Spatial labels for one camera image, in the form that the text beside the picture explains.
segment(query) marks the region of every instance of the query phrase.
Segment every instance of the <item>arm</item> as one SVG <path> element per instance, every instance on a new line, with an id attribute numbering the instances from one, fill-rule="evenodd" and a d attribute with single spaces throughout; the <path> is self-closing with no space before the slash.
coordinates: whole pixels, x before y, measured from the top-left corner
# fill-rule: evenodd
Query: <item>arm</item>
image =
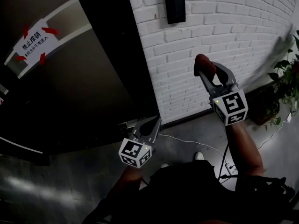
<path id="1" fill-rule="evenodd" d="M 239 174 L 263 175 L 261 155 L 243 122 L 226 126 L 229 150 Z"/>

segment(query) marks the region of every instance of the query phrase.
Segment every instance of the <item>floor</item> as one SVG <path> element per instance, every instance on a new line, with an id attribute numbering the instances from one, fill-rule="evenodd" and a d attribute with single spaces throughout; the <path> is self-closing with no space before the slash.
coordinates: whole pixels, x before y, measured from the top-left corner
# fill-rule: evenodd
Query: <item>floor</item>
<path id="1" fill-rule="evenodd" d="M 286 120 L 287 111 L 281 112 Z M 257 127 L 245 121 L 248 132 L 260 147 L 278 126 Z M 260 150 L 265 176 L 287 178 L 287 184 L 299 190 L 299 116 L 284 123 L 283 128 Z M 227 144 L 224 127 L 212 113 L 161 132 L 188 141 L 197 141 L 219 149 Z M 48 167 L 0 156 L 0 198 L 8 203 L 16 220 L 30 224 L 79 224 L 105 197 L 126 165 L 118 156 L 120 143 L 79 152 L 59 154 L 50 158 Z M 164 162 L 170 165 L 189 162 L 195 152 L 215 166 L 219 174 L 222 156 L 213 149 L 196 143 L 183 143 L 170 137 L 156 140 L 157 151 L 144 165 L 144 179 L 150 180 Z M 230 153 L 227 162 L 233 165 Z M 234 190 L 235 179 L 223 183 Z"/>

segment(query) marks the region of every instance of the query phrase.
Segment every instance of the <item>potted plant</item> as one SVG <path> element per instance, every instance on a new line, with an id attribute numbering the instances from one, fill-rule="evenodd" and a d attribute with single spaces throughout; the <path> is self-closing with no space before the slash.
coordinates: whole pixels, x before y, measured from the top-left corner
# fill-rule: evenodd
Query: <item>potted plant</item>
<path id="1" fill-rule="evenodd" d="M 299 50 L 299 39 L 294 36 L 297 50 Z M 290 113 L 295 115 L 298 111 L 297 102 L 299 99 L 299 55 L 297 59 L 289 62 L 288 49 L 287 60 L 278 62 L 274 69 L 276 72 L 269 73 L 274 81 L 270 86 L 257 91 L 257 94 L 249 98 L 249 116 L 258 125 L 269 122 L 270 125 L 279 125 L 281 117 L 278 115 L 280 102 L 289 106 Z"/>

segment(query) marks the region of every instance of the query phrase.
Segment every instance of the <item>wall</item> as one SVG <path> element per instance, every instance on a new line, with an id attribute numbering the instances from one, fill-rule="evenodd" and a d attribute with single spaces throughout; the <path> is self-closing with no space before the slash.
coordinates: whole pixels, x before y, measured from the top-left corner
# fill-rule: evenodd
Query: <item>wall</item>
<path id="1" fill-rule="evenodd" d="M 193 76 L 203 53 L 245 80 L 289 25 L 295 0 L 186 0 L 186 22 L 168 25 L 163 0 L 130 0 L 163 123 L 210 108 Z"/>

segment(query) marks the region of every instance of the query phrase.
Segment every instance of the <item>shoe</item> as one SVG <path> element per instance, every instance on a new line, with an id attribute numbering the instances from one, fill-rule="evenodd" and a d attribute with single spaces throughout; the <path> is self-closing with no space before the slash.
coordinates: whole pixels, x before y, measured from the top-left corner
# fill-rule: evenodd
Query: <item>shoe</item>
<path id="1" fill-rule="evenodd" d="M 169 167 L 169 164 L 168 164 L 168 163 L 163 163 L 163 164 L 161 165 L 161 168 L 165 168 L 165 167 Z"/>
<path id="2" fill-rule="evenodd" d="M 204 160 L 204 155 L 201 152 L 197 152 L 194 155 L 194 160 Z"/>

